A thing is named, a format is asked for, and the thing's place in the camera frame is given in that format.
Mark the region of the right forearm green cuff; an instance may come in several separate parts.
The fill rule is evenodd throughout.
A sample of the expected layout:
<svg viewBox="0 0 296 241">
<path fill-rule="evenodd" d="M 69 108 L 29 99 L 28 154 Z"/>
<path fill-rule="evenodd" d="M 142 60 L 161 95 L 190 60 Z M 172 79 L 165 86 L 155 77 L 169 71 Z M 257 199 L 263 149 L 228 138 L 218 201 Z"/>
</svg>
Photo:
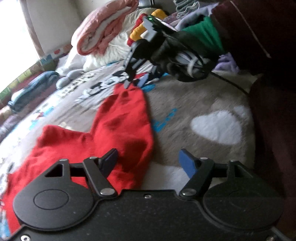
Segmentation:
<svg viewBox="0 0 296 241">
<path fill-rule="evenodd" d="M 200 55 L 230 53 L 251 74 L 295 67 L 295 1 L 223 1 L 184 31 Z"/>
</svg>

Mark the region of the black gloved right hand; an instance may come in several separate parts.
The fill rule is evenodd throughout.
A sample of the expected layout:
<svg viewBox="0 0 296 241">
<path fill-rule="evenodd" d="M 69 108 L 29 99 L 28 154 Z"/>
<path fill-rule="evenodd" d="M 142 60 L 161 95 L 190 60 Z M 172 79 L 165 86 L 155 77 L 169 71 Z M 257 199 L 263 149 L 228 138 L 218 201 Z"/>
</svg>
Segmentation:
<svg viewBox="0 0 296 241">
<path fill-rule="evenodd" d="M 188 33 L 163 35 L 164 41 L 150 57 L 151 63 L 180 82 L 194 82 L 208 77 L 218 62 L 217 55 L 203 54 L 194 49 L 195 45 L 184 39 Z"/>
</svg>

